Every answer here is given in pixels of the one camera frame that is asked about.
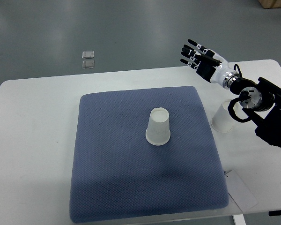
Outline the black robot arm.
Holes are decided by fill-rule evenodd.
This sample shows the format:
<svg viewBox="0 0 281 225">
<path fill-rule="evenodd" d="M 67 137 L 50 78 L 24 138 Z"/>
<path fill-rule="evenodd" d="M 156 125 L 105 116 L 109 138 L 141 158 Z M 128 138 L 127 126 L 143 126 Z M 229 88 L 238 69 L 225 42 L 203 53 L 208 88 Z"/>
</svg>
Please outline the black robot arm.
<svg viewBox="0 0 281 225">
<path fill-rule="evenodd" d="M 253 121 L 256 136 L 281 148 L 281 88 L 262 77 L 258 81 L 237 77 L 229 82 L 238 97 L 230 101 L 228 112 L 238 122 Z"/>
</svg>

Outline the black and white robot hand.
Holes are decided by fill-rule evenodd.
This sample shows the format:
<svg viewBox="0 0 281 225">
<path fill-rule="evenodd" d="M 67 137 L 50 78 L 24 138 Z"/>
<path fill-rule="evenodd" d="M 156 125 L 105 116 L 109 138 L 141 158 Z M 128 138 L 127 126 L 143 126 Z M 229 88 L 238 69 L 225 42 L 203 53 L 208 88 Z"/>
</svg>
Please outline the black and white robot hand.
<svg viewBox="0 0 281 225">
<path fill-rule="evenodd" d="M 225 89 L 229 89 L 232 83 L 241 77 L 222 56 L 213 50 L 189 39 L 188 44 L 181 49 L 183 58 L 180 61 L 196 74 L 209 83 L 217 83 Z"/>
</svg>

